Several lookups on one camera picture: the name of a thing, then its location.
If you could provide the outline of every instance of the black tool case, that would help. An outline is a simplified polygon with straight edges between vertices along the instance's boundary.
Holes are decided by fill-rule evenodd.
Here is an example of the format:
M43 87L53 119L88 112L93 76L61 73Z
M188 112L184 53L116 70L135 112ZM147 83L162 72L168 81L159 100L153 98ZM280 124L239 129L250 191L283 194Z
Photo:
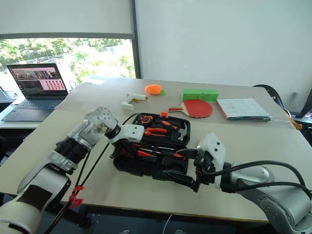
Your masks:
M178 150L186 148L190 140L191 124L189 121L176 117L161 117L156 114L140 113L136 116L133 124L143 125L146 131L148 128L161 128L168 130L168 133L153 132L152 135L145 133L140 143L134 143L138 149L143 148L160 152L161 154L139 149L153 156L135 155L129 157L125 150L116 147L112 153L112 157L114 158L114 165L118 170L137 176L152 176L153 179L158 180L171 180L163 173L165 170L176 170L182 174L187 173L187 158L182 157L183 159L181 159L180 157L169 157L166 155L168 152L173 154ZM180 129L185 133L182 140L178 139L181 136Z

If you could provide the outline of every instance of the paddle handle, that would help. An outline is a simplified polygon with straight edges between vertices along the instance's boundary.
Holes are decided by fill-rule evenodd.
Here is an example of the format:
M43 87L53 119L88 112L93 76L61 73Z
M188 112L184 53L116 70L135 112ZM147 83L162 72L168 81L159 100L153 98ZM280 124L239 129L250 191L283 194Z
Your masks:
M176 112L176 111L183 111L182 106L170 106L168 107L168 112Z

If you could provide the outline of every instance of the black cable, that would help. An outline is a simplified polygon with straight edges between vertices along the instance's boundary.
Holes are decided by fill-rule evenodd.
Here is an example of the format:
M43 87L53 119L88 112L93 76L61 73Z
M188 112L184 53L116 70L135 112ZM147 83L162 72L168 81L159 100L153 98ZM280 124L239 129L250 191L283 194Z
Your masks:
M137 115L137 113L129 116L123 123L122 125L124 125L130 118L132 118L133 116ZM96 167L96 165L98 164L98 162L100 161L100 159L102 158L103 154L105 153L107 147L109 146L109 143L107 143L107 145L104 147L104 149L102 150L102 152L100 153L100 155L98 156L97 160L95 161L95 163L93 164L92 168L90 169L89 173L87 174L87 176L85 177L85 179L83 180L83 182L81 183L81 186L83 186L85 184L85 182L87 181L87 179L89 178L90 174L92 173L92 171L94 170L94 168ZM82 172L84 170L84 167L86 165L86 162L89 158L90 152L88 152L88 155L86 156L86 159L82 165L81 171L79 173L79 176L77 178L75 187L77 187L79 185L79 181L82 175ZM67 203L62 207L62 209L57 213L57 215L55 216L53 222L51 223L51 225L47 228L47 230L44 232L45 234L49 234L54 228L55 226L58 224L58 222L62 219L62 217L64 216L65 212L69 209L69 207L71 206L72 201L67 201Z
M248 162L248 163L240 164L237 166L233 166L233 167L230 167L221 171L217 171L217 172L207 172L205 168L203 168L202 171L203 171L203 174L206 176L221 176L230 172L238 171L238 170L248 168L248 167L259 166L259 165L278 165L278 166L286 167L290 169L297 176L301 185L306 186L301 174L295 167L293 167L290 164L279 162L279 161L270 161L270 160L255 161L255 162Z
M236 191L244 191L244 190L249 190L249 189L256 189L256 188L261 188L261 187L269 187L269 186L294 186L297 188L302 189L309 197L309 199L312 199L312 194L310 193L310 190L307 189L305 186L297 183L292 183L292 182L270 182L270 183L261 183L261 184L255 184L255 185L247 185L243 186L240 188L235 188Z

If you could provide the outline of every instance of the ping pong paddle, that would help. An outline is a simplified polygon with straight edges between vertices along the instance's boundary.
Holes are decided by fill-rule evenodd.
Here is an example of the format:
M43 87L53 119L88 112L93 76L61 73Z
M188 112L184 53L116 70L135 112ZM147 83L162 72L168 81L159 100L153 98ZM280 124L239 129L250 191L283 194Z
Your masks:
M181 106L168 107L168 112L183 112L192 118L206 118L213 112L212 106L203 100L185 100Z

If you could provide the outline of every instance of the green foam block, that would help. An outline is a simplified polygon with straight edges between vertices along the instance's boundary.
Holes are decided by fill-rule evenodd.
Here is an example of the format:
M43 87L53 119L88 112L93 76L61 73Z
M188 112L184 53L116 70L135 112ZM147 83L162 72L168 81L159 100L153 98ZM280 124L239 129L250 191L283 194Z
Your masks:
M219 92L217 89L183 89L182 100L216 101L218 96Z

